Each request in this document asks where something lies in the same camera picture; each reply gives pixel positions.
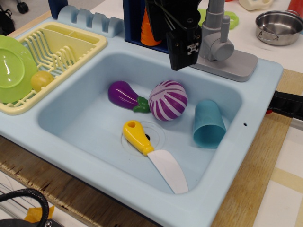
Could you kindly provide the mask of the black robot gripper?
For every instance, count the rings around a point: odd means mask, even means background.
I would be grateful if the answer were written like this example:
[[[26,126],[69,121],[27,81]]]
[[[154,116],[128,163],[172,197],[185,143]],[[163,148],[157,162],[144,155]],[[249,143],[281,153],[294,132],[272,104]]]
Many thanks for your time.
[[[196,64],[202,42],[198,25],[199,0],[146,0],[145,6],[155,40],[166,38],[171,68]]]

